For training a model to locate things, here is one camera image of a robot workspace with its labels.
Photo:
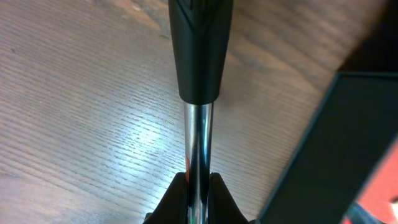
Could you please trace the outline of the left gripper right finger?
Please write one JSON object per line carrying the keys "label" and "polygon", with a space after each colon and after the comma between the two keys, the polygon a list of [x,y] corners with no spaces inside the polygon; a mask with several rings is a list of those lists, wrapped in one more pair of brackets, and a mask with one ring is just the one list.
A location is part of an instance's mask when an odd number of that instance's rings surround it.
{"label": "left gripper right finger", "polygon": [[208,224],[249,224],[219,173],[211,173],[208,191]]}

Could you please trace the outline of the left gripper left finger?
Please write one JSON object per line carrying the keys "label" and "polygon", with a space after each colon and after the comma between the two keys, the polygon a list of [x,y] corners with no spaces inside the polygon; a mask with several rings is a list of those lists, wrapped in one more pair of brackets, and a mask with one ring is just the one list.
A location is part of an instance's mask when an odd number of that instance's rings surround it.
{"label": "left gripper left finger", "polygon": [[186,174],[179,172],[173,178],[155,210],[146,215],[143,224],[186,224],[187,211]]}

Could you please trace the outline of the orange scraper wooden handle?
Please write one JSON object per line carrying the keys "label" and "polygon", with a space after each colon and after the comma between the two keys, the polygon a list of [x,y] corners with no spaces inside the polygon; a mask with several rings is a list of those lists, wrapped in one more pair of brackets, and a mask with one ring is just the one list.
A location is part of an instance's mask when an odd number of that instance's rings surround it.
{"label": "orange scraper wooden handle", "polygon": [[343,224],[355,223],[397,224],[397,145],[346,212]]}

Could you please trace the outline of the dark green box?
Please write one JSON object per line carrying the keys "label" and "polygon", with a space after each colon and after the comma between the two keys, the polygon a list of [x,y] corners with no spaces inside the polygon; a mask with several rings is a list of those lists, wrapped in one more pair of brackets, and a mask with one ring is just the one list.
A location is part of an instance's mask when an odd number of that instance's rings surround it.
{"label": "dark green box", "polygon": [[377,223],[357,198],[397,138],[397,1],[345,60],[260,223]]}

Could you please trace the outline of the black steel claw hammer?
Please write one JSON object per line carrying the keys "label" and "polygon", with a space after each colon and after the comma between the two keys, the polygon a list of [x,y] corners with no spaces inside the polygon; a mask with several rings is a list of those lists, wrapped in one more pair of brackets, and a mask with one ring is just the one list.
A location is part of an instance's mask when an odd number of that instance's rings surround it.
{"label": "black steel claw hammer", "polygon": [[169,0],[179,95],[184,103],[187,223],[206,223],[213,105],[220,93],[233,0]]}

